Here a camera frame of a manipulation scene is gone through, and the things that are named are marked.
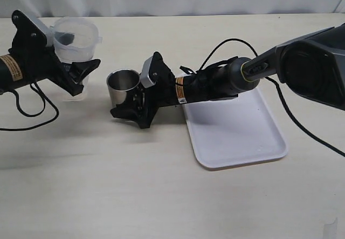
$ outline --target plastic cup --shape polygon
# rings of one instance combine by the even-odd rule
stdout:
[[[93,58],[96,45],[102,41],[96,25],[84,18],[63,17],[51,27],[55,53],[64,63],[86,62]],[[82,81],[81,94],[63,94],[63,100],[83,100],[87,96],[88,76]]]

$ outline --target white table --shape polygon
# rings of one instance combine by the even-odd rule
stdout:
[[[56,19],[44,19],[52,24]],[[0,136],[0,238],[321,238],[339,218],[345,237],[345,159],[302,133],[288,118],[274,86],[259,85],[289,143],[282,160],[210,172],[195,160],[182,109],[160,110],[140,130],[112,118],[105,83],[116,69],[140,70],[154,51],[178,74],[197,69],[230,37],[258,52],[328,26],[345,15],[92,18],[103,43],[101,66],[90,76],[88,97],[63,102],[48,81],[42,89],[60,118],[30,132]],[[15,28],[0,20],[0,52]],[[243,44],[228,44],[213,61],[252,57]],[[28,87],[23,107],[39,109]],[[345,113],[304,100],[283,86],[296,117],[312,132],[345,149]],[[11,94],[0,97],[0,126],[28,126]],[[48,110],[42,118],[53,114]]]

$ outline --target plastic tray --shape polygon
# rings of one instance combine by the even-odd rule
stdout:
[[[194,154],[206,168],[279,159],[285,139],[258,88],[233,100],[183,105]]]

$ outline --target metal cup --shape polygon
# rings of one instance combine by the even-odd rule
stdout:
[[[140,83],[140,75],[131,69],[119,69],[107,78],[107,85],[113,107],[129,103],[135,99]]]

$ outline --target orange label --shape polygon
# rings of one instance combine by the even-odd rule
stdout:
[[[183,85],[183,77],[176,78],[176,83]],[[185,96],[184,96],[184,88],[183,88],[183,86],[180,86],[180,85],[177,85],[177,84],[175,85],[175,88],[176,88],[176,96],[177,96],[178,102],[180,104],[187,103],[187,100],[185,99]]]
[[[14,60],[13,57],[11,57],[9,54],[6,54],[4,56],[0,56],[0,59],[5,63],[5,65],[9,69],[13,81],[19,81],[23,79],[22,71],[20,70],[18,63]]]

